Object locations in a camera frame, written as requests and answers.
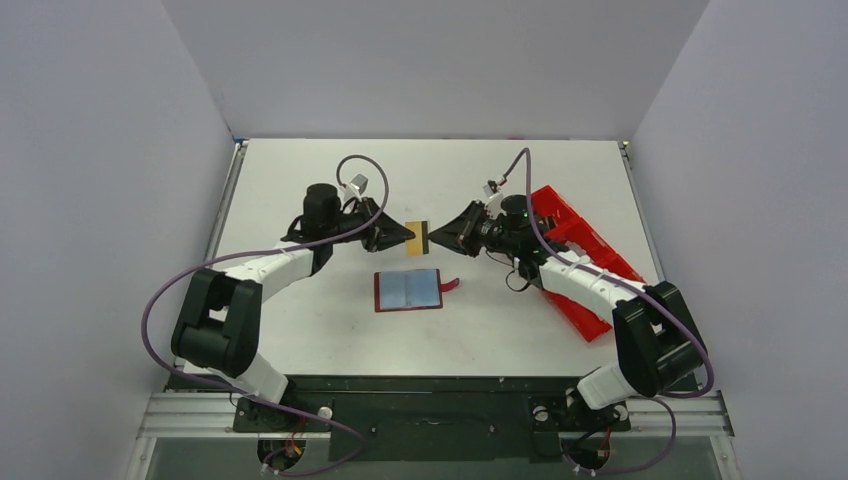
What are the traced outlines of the red leather card holder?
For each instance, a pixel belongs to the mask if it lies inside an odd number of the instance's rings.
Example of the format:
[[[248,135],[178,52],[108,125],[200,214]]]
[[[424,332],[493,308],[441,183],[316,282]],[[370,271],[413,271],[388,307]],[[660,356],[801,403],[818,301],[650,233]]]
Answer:
[[[389,313],[441,309],[444,295],[459,285],[459,278],[443,280],[436,268],[376,272],[374,310]]]

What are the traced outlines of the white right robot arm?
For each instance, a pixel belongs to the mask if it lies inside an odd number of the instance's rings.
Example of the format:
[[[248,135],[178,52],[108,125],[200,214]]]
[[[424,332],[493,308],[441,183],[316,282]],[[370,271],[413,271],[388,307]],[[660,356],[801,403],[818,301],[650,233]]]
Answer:
[[[476,257],[482,251],[510,259],[530,285],[561,295],[609,322],[616,358],[583,376],[575,401],[601,410],[629,397],[655,397],[706,365],[707,353],[680,291],[649,285],[604,269],[554,238],[554,217],[510,195],[496,216],[481,201],[430,232],[431,242]]]

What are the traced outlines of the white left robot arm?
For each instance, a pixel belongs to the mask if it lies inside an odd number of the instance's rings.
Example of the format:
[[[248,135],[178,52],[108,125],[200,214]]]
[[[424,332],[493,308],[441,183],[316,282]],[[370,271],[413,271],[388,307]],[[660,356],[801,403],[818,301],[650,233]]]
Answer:
[[[258,351],[263,303],[317,274],[338,243],[358,241],[365,251],[379,252],[415,236],[374,199],[352,204],[352,211],[345,211],[334,186],[313,184],[301,215],[271,253],[222,271],[194,273],[172,335],[172,353],[246,394],[279,403],[289,380]]]

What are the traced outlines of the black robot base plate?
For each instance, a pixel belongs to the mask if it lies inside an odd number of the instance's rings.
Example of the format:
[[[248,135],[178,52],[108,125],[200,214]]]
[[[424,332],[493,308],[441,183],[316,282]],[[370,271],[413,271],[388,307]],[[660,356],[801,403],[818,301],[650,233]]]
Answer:
[[[591,448],[607,432],[631,427],[623,403],[599,411],[579,405],[574,377],[296,375],[292,383],[283,405],[327,415],[360,435],[249,399],[236,401],[233,430],[277,435],[265,452],[328,434],[331,461],[362,447],[361,461],[541,463],[557,460],[571,437],[592,433],[581,443]]]

